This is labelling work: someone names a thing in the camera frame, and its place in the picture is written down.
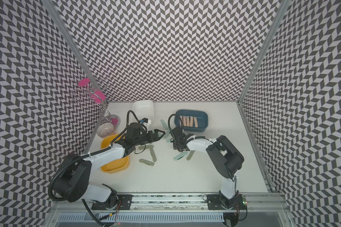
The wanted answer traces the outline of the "mint knife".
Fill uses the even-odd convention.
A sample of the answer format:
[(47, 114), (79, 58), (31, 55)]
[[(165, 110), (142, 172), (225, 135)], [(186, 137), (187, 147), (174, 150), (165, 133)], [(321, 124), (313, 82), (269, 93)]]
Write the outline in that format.
[(176, 157), (173, 158), (174, 161), (180, 160), (181, 158), (185, 157), (188, 155), (188, 152), (182, 152), (179, 155), (177, 155)]
[(165, 128), (165, 130), (169, 129), (167, 123), (163, 119), (161, 120), (161, 123), (162, 123), (163, 127)]

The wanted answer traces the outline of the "mint knife angled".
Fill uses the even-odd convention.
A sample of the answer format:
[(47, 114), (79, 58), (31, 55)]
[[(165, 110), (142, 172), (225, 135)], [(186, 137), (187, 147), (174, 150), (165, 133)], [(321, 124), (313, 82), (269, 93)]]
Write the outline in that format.
[(170, 135), (170, 132), (168, 131), (168, 132), (165, 133), (165, 135), (163, 136), (163, 138), (164, 138), (164, 139), (167, 139), (169, 135)]

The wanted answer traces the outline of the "mint knife top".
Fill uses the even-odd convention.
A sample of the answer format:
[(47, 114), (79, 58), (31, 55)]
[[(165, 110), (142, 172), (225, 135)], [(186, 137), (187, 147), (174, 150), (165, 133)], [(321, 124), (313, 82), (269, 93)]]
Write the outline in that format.
[(163, 127), (165, 128), (165, 130), (169, 129), (167, 123), (163, 119), (161, 120), (161, 123), (162, 123)]

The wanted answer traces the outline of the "olive knife horizontal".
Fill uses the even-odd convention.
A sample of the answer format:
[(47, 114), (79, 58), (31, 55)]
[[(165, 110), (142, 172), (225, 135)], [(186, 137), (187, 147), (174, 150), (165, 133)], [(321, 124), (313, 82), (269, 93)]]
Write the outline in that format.
[(139, 146), (138, 148), (139, 149), (150, 149), (150, 148), (153, 148), (154, 145), (143, 145), (143, 146)]

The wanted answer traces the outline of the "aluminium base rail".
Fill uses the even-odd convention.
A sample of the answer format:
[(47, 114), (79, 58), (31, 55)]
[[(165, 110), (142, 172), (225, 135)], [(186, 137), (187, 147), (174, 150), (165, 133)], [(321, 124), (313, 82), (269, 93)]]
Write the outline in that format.
[(119, 193), (121, 211), (131, 212), (289, 212), (281, 193), (239, 193), (229, 209), (218, 193)]

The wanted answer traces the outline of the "dark teal storage box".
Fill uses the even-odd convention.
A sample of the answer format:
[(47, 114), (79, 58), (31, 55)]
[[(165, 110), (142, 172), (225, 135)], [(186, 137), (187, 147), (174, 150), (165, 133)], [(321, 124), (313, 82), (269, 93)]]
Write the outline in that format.
[(174, 124), (176, 126), (180, 126), (180, 116), (191, 116), (197, 117), (198, 120), (198, 128), (193, 127), (184, 127), (182, 126), (184, 131), (192, 131), (192, 132), (204, 132), (208, 127), (208, 114), (204, 111), (198, 110), (189, 110), (189, 109), (180, 109), (176, 111), (176, 117), (174, 118)]

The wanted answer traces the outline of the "yellow storage box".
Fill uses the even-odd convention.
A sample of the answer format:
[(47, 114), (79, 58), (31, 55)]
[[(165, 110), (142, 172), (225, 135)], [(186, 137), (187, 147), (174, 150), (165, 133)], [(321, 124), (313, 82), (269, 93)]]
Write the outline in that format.
[[(101, 149), (107, 148), (110, 145), (111, 141), (116, 137), (117, 137), (117, 134), (106, 137), (102, 141), (100, 148)], [(127, 169), (129, 165), (130, 165), (130, 158), (125, 157), (125, 158), (121, 158), (121, 159), (117, 159), (115, 161), (109, 162), (103, 165), (100, 169), (104, 173), (114, 174), (114, 173)]]

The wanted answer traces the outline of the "olive knife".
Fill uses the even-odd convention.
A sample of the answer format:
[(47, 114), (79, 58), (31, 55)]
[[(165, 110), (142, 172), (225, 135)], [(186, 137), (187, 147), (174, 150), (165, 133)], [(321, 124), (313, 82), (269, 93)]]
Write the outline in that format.
[(148, 160), (145, 160), (145, 159), (140, 159), (139, 162), (143, 163), (143, 164), (146, 164), (146, 165), (149, 165), (149, 166), (154, 166), (154, 162), (151, 162), (151, 161), (148, 161)]
[(187, 155), (186, 160), (187, 160), (187, 161), (191, 160), (191, 158), (192, 158), (192, 156), (193, 156), (194, 153), (195, 153), (194, 150), (190, 151), (189, 154)]

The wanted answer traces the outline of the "white storage box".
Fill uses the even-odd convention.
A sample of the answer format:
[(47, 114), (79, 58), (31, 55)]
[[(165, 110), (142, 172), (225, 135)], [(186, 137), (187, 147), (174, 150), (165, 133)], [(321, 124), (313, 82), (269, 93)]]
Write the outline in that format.
[(132, 105), (132, 111), (139, 120), (147, 118), (148, 125), (150, 125), (154, 120), (154, 104), (151, 100), (141, 100), (134, 102)]

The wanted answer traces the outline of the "mint knife lower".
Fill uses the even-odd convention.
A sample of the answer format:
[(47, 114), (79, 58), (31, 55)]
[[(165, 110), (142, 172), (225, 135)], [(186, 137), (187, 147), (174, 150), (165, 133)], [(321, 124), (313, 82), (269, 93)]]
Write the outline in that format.
[(176, 157), (173, 158), (174, 161), (180, 160), (181, 158), (185, 157), (188, 155), (188, 152), (182, 152), (179, 155), (177, 155)]

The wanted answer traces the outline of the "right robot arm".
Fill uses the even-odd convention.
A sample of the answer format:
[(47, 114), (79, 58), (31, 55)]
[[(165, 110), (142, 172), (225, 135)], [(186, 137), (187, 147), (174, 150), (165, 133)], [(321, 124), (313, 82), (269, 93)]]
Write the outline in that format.
[(204, 136), (185, 134), (183, 121), (177, 114), (170, 115), (167, 125), (175, 150), (181, 153), (197, 151), (209, 156), (215, 169), (222, 176), (219, 190), (220, 203), (223, 208), (232, 209), (239, 196), (237, 178), (244, 162), (241, 152), (223, 135), (216, 139), (208, 139)]

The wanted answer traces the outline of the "olive knife vertical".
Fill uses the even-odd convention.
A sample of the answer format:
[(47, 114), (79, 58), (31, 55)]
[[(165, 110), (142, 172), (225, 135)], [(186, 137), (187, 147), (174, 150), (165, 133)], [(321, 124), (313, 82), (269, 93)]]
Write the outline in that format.
[(157, 158), (156, 158), (156, 155), (155, 155), (155, 152), (154, 152), (153, 148), (150, 148), (150, 153), (151, 153), (153, 162), (156, 162), (156, 161), (157, 161)]

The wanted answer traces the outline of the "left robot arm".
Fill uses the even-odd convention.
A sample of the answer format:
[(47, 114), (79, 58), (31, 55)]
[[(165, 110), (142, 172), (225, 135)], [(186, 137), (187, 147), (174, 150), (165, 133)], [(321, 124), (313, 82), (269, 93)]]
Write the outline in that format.
[(136, 118), (134, 123), (126, 121), (125, 129), (108, 147), (84, 155), (66, 156), (48, 186), (49, 198), (68, 202), (91, 200), (104, 203), (107, 209), (115, 208), (116, 190), (104, 183), (90, 182), (90, 176), (107, 163), (129, 156), (137, 146), (157, 142), (166, 134), (158, 129), (149, 130), (149, 123), (147, 118)]

